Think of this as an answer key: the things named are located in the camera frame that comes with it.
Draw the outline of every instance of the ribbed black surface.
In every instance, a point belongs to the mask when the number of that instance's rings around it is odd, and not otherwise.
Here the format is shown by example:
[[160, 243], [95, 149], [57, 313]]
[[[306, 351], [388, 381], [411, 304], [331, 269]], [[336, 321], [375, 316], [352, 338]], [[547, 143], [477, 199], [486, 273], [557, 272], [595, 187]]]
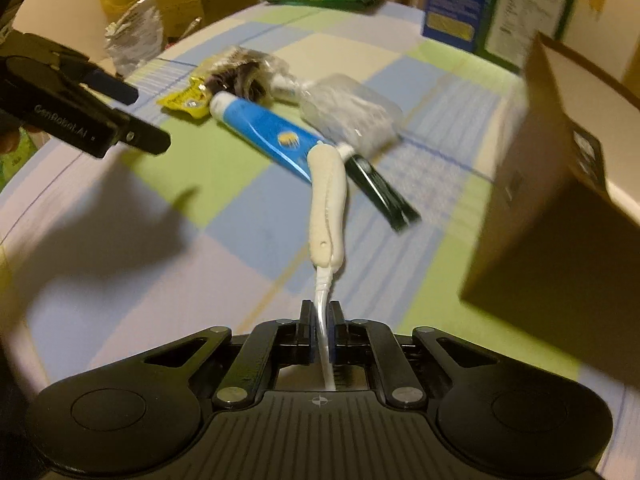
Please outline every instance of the ribbed black surface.
[[[64, 478], [49, 474], [46, 480]], [[202, 439], [144, 480], [492, 480], [451, 455], [419, 413], [373, 392], [268, 392], [217, 415]], [[586, 472], [576, 480], [594, 480]]]

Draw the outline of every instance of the wall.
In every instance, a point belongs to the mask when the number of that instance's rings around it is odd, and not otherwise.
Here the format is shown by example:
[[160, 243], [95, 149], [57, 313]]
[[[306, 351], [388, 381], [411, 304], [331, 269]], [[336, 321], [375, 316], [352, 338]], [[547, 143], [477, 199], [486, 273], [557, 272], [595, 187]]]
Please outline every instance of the wall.
[[618, 80], [640, 38], [640, 0], [606, 0], [601, 13], [589, 0], [577, 0], [564, 43]]
[[106, 26], [99, 0], [26, 0], [14, 24], [22, 32], [66, 44], [94, 60], [105, 57]]

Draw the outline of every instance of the checkered tablecloth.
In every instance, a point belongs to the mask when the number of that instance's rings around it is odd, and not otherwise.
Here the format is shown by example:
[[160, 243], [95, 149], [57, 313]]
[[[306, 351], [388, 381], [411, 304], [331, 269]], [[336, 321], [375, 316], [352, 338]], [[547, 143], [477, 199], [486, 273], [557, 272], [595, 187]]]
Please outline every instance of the checkered tablecloth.
[[[400, 333], [435, 326], [582, 381], [616, 422], [599, 471], [640, 479], [634, 392], [458, 299], [490, 193], [501, 98], [517, 78], [425, 40], [422, 18], [398, 4], [373, 16], [252, 7], [131, 78], [140, 98], [127, 110], [172, 134], [165, 155], [114, 148], [98, 161], [56, 140], [38, 152], [0, 194], [0, 326], [32, 389], [208, 326], [242, 333], [296, 318], [312, 298], [310, 186], [213, 120], [156, 105], [203, 59], [239, 44], [303, 78], [345, 73], [404, 111], [404, 142], [377, 167], [423, 220], [397, 235], [350, 189], [347, 259], [332, 295], [346, 317]], [[302, 124], [293, 107], [274, 111]]]

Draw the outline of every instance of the yellow logo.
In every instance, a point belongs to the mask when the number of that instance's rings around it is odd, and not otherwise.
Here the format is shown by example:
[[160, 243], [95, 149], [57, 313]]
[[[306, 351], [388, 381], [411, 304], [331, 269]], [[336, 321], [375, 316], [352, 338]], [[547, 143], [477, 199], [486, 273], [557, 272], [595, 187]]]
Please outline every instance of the yellow logo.
[[300, 146], [300, 139], [298, 134], [294, 132], [283, 132], [278, 135], [278, 142], [284, 148], [298, 148]]

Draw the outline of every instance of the blue box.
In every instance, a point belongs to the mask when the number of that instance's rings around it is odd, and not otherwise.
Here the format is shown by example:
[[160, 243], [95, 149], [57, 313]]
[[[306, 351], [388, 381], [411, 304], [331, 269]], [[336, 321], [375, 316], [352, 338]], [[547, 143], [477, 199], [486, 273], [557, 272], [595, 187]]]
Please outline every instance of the blue box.
[[488, 0], [426, 0], [422, 35], [472, 52], [487, 3]]

